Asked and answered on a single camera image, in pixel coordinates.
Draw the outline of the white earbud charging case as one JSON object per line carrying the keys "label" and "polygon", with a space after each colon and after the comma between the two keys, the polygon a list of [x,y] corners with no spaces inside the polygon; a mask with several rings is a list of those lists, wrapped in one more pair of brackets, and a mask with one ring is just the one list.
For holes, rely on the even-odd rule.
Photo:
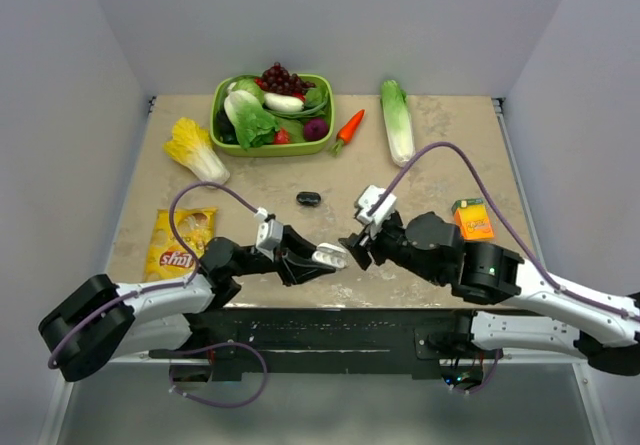
{"label": "white earbud charging case", "polygon": [[311,259],[315,263],[341,270],[347,267],[348,254],[347,251],[340,246],[330,243],[320,243],[316,246]]}

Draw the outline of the black earbud charging case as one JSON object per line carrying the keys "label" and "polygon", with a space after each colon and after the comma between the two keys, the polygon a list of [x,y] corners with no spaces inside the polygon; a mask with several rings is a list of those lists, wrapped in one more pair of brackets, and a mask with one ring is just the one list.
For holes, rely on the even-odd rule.
{"label": "black earbud charging case", "polygon": [[296,202],[305,207],[316,207],[321,204],[322,197],[317,192],[303,191],[296,195]]}

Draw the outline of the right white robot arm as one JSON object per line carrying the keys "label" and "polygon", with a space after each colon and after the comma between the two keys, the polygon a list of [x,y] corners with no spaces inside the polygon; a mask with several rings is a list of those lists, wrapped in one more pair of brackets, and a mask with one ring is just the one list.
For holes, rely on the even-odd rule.
{"label": "right white robot arm", "polygon": [[390,261],[478,306],[458,311],[454,325],[425,342],[447,357],[504,348],[574,356],[598,371],[639,373],[639,297],[600,294],[553,276],[530,260],[486,242],[467,242],[432,212],[404,224],[392,213],[381,229],[340,239],[362,268]]}

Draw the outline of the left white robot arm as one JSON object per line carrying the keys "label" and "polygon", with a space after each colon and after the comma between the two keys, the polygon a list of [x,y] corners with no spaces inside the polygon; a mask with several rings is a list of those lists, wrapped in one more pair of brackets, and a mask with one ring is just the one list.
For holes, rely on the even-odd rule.
{"label": "left white robot arm", "polygon": [[241,290],[237,278],[274,273],[293,286],[346,265],[339,246],[315,245],[278,222],[262,224],[251,246],[213,238],[194,271],[178,278],[129,284],[95,275],[51,311],[38,331],[50,351],[49,368],[68,382],[122,355],[177,350],[196,357],[206,348],[207,333],[189,316],[228,304]]}

